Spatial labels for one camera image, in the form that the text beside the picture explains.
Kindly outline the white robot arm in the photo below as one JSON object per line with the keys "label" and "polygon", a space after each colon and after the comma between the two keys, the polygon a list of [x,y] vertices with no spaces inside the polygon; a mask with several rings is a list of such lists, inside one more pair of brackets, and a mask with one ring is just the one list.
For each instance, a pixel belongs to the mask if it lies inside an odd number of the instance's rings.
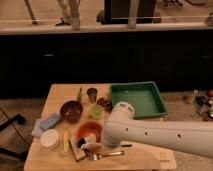
{"label": "white robot arm", "polygon": [[213,158],[213,124],[134,120],[135,109],[118,102],[104,122],[101,141],[115,148],[122,141],[143,143]]}

